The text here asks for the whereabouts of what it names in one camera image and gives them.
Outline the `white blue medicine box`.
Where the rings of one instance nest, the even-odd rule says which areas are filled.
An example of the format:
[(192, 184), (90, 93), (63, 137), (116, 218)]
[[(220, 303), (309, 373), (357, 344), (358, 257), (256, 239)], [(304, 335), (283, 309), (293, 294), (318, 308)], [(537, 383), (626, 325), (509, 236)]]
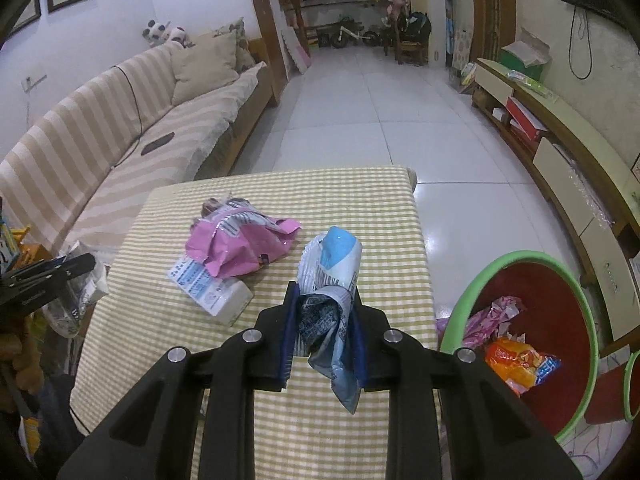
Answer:
[(253, 293), (237, 278), (214, 278), (204, 264), (181, 257), (167, 277), (218, 324), (232, 326), (253, 299)]

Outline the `pink wrapper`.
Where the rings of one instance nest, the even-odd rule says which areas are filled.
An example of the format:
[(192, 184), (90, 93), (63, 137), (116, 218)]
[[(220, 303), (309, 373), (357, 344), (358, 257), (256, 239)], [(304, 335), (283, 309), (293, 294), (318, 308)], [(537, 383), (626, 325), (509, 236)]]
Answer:
[(184, 251), (214, 278), (238, 278), (284, 257), (301, 229), (297, 220), (269, 217), (244, 198), (210, 198)]

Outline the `blue white wrapper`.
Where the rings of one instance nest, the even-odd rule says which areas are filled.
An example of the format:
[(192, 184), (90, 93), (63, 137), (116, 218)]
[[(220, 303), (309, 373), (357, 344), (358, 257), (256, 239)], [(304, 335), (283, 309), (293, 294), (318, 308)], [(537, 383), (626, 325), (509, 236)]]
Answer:
[(306, 245), (297, 270), (295, 353), (329, 379), (334, 396), (350, 414), (356, 412), (362, 389), (356, 344), (349, 335), (361, 256), (358, 238), (332, 226)]

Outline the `green rimmed red trash bin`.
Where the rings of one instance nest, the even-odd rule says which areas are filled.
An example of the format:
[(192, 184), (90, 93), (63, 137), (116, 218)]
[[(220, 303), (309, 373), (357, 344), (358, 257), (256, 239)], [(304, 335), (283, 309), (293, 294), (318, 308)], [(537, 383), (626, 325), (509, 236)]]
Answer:
[(561, 362), (558, 370), (520, 399), (562, 442), (585, 415), (599, 359), (589, 302), (577, 278), (562, 263), (532, 250), (509, 252), (489, 263), (454, 306), (439, 350), (451, 354), (461, 348), (471, 316), (503, 296), (524, 304), (510, 332), (523, 334), (536, 350)]

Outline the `orange snack bag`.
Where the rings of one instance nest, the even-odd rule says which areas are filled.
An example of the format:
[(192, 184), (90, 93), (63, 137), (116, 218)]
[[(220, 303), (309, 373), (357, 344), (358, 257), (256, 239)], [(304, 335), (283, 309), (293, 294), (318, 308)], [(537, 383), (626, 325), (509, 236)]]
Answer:
[(506, 337), (488, 344), (485, 362), (517, 396), (539, 386), (562, 366), (556, 356)]

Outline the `yellow checkered tablecloth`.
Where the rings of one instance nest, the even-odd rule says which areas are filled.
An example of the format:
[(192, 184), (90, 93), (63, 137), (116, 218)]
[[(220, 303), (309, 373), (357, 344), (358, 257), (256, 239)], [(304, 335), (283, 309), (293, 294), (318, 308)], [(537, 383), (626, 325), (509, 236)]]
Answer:
[[(82, 346), (70, 410), (89, 432), (170, 348), (199, 352), (252, 326), (280, 304), (300, 255), (338, 226), (362, 246), (362, 301), (390, 325), (435, 348), (434, 300), (413, 191), (401, 166), (246, 174), (157, 188), (128, 231), (107, 275)], [(300, 224), (293, 248), (245, 278), (252, 301), (223, 326), (169, 279), (193, 220), (210, 198), (239, 197), (276, 219)], [(256, 474), (261, 479), (381, 479), (386, 469), (388, 396), (365, 393), (355, 414), (326, 378), (294, 361), (286, 389), (255, 396)]]

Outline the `black remote on sofa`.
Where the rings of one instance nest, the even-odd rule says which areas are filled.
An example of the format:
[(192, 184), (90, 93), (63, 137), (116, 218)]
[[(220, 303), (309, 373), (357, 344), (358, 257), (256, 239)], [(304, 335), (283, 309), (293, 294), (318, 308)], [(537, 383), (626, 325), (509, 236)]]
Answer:
[(155, 139), (148, 144), (145, 144), (144, 148), (142, 148), (140, 155), (145, 156), (147, 154), (150, 154), (158, 150), (159, 148), (162, 148), (163, 146), (167, 145), (174, 138), (174, 136), (175, 136), (175, 133), (173, 132), (166, 133), (164, 136), (161, 136), (160, 138)]

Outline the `beige striped sofa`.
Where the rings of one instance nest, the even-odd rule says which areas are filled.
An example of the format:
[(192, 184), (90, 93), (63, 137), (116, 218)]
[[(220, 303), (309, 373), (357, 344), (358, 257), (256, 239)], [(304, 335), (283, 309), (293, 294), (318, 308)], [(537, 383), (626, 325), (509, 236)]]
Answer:
[(173, 106), (171, 55), (181, 49), (164, 44), (115, 65), (25, 132), (1, 163), (12, 228), (28, 226), (51, 255), (81, 242), (110, 264), (153, 190), (229, 173), (273, 102), (270, 67), (258, 61), (233, 84)]

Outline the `cream wooden TV cabinet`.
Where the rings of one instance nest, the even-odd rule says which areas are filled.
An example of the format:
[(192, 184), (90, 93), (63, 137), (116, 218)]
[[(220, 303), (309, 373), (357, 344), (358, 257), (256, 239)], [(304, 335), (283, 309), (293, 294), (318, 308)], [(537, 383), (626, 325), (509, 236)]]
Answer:
[[(639, 182), (604, 136), (567, 102), (542, 96), (496, 61), (476, 63), (472, 104), (493, 125), (564, 223), (582, 287), (602, 298), (601, 353), (639, 344)], [(510, 125), (509, 96), (548, 129), (530, 142)]]

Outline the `panda plush toy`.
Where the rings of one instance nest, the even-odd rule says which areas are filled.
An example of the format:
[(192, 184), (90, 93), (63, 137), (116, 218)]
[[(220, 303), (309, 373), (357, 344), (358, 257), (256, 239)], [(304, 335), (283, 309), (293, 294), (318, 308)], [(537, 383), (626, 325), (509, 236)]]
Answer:
[(192, 46), (186, 31), (180, 26), (172, 27), (169, 22), (162, 24), (154, 20), (148, 21), (145, 29), (142, 30), (142, 37), (151, 48), (171, 41), (181, 44), (185, 48)]

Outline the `beige sofa cushion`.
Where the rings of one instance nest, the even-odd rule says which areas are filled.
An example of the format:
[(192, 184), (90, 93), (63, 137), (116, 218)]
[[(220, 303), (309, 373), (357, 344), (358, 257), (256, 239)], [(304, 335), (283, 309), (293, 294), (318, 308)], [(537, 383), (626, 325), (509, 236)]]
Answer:
[(171, 104), (178, 106), (205, 93), (233, 84), (236, 65), (236, 32), (206, 35), (194, 47), (175, 51), (171, 68), (175, 89)]

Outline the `red folder in cabinet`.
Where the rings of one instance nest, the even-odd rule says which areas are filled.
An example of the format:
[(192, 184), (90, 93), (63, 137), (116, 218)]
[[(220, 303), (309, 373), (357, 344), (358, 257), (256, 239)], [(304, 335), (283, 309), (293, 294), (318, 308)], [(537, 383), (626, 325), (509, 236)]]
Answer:
[(547, 127), (513, 96), (506, 100), (506, 111), (510, 115), (509, 125), (530, 142), (538, 142), (548, 131)]

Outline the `green cardboard box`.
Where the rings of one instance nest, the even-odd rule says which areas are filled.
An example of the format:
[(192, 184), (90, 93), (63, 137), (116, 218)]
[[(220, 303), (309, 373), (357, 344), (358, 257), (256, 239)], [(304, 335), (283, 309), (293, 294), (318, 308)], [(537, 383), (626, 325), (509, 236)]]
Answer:
[(544, 68), (550, 62), (548, 44), (525, 28), (518, 32), (516, 40), (500, 49), (499, 63), (509, 70), (516, 70), (536, 81), (541, 81)]

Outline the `wooden chair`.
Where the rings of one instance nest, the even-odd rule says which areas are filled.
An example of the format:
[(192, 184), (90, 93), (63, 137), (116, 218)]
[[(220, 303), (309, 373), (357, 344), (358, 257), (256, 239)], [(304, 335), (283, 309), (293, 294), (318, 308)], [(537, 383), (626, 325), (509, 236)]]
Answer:
[(426, 13), (401, 12), (394, 24), (395, 58), (398, 64), (404, 64), (408, 58), (422, 66), (428, 60), (432, 24)]

